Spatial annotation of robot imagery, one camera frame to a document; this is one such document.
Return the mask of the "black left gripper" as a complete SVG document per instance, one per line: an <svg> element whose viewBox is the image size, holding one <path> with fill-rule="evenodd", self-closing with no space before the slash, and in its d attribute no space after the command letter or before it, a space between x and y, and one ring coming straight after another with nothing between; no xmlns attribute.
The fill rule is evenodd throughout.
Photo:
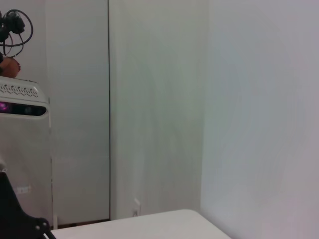
<svg viewBox="0 0 319 239"><path fill-rule="evenodd" d="M6 173L0 173L0 237L2 239L53 239L49 222L25 213Z"/></svg>

